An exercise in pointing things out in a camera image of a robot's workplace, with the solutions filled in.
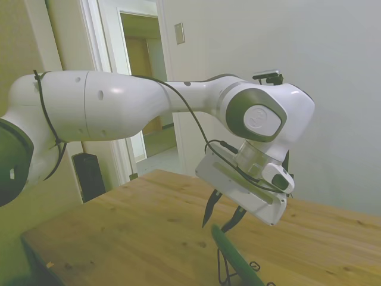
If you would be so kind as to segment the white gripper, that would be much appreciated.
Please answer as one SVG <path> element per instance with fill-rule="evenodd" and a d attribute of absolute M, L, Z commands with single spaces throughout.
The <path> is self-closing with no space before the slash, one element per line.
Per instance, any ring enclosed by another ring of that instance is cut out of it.
<path fill-rule="evenodd" d="M 286 209 L 286 195 L 254 186 L 222 158 L 234 163 L 230 151 L 218 144 L 212 144 L 195 171 L 197 177 L 214 187 L 205 207 L 202 227 L 209 221 L 222 194 L 239 205 L 232 218 L 221 227 L 223 233 L 236 226 L 244 217 L 245 211 L 268 225 L 276 225 Z"/>

